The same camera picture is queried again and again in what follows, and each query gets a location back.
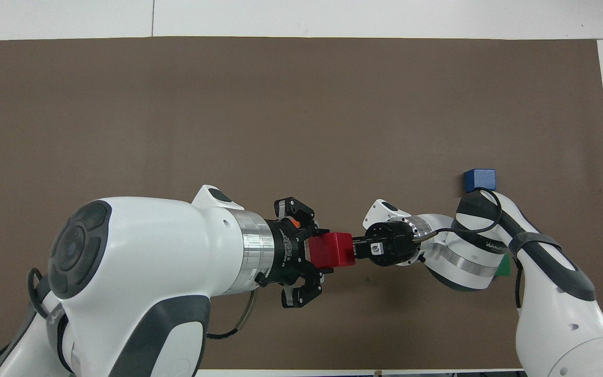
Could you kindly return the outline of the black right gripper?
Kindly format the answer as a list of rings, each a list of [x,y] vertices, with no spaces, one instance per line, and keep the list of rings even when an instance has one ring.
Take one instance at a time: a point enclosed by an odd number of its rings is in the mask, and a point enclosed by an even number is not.
[[[405,262],[417,251],[413,234],[411,225],[403,221],[372,224],[364,236],[352,238],[355,258],[369,259],[379,267]]]

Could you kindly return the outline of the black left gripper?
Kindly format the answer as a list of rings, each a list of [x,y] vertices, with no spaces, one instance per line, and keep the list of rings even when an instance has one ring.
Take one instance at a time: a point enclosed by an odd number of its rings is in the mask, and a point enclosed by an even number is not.
[[[274,258],[270,271],[259,277],[259,285],[280,283],[283,308],[301,308],[322,293],[321,283],[333,268],[316,268],[306,260],[304,241],[330,232],[320,228],[315,212],[292,196],[276,200],[274,205],[278,220],[266,219],[274,242]],[[294,287],[301,277],[304,284]]]

